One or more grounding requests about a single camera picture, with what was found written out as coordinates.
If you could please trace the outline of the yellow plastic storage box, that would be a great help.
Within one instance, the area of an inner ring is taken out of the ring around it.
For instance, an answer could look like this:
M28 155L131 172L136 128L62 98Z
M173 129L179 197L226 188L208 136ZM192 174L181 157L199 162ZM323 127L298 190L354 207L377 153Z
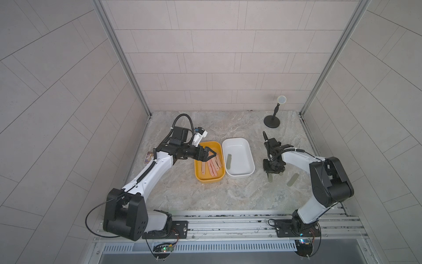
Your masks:
M223 159L223 150L222 150L221 144L218 143L217 141L208 141L208 142L205 142L205 143L200 143L200 145L203 146L203 147L208 146L216 152L216 156L220 155L221 159L222 159L223 166L218 171L218 175L216 177L212 177L210 172L209 172L208 165L207 165L207 168L206 168L206 174L203 175L202 172L201 172L202 162L195 161L194 165L195 165L195 176L196 176L196 178L201 183L215 183L215 182L221 181L223 179L223 177L225 176L225 173L226 173L225 162L224 162L224 159Z

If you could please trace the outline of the green knife front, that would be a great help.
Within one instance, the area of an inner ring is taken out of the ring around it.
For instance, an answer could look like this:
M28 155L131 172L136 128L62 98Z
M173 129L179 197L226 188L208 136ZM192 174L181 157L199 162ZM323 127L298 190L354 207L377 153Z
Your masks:
M226 158L226 169L229 170L231 168L231 161L232 161L232 154L228 154Z

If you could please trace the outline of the white plastic storage box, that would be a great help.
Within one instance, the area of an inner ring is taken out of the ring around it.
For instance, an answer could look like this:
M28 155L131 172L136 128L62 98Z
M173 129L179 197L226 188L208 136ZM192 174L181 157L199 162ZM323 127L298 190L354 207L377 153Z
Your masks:
M241 137L226 139L222 143L224 162L228 154L232 154L231 168L225 169L232 179L251 176L255 172L255 163L249 142Z

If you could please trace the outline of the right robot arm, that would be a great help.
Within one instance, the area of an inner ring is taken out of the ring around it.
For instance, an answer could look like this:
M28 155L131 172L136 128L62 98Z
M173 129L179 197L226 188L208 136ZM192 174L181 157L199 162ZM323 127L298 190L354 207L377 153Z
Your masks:
M312 196L292 214L292 230L303 233L318 222L318 219L337 203L351 198L355 191L341 163L336 157L317 157L292 145L282 145L263 132L264 146L268 158L263 160L263 169L269 180L281 174L287 164L305 171L311 179Z

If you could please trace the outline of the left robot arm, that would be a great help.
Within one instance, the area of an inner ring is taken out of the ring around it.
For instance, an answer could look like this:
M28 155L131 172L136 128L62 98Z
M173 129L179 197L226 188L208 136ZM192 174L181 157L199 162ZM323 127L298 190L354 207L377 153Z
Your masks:
M147 198L176 161L192 158L207 162L216 157L215 151L200 144L206 136L207 131L200 126L183 128L172 124L169 134L153 149L153 158L148 165L127 185L108 193L103 202L106 238L122 237L135 242L151 232L164 237L172 234L171 214L147 210Z

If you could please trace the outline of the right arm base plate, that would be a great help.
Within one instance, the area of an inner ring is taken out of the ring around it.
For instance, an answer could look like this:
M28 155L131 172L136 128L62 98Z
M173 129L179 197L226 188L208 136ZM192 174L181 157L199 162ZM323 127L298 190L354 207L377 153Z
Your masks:
M305 224L299 218L293 220L274 220L272 225L275 228L278 238L313 238L320 237L322 234L318 222Z

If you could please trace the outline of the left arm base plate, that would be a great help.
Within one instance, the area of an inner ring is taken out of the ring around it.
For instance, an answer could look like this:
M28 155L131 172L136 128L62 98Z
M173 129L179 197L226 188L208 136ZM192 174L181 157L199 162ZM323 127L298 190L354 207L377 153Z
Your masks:
M172 221L161 231L150 231L142 235L142 239L186 239L188 221Z

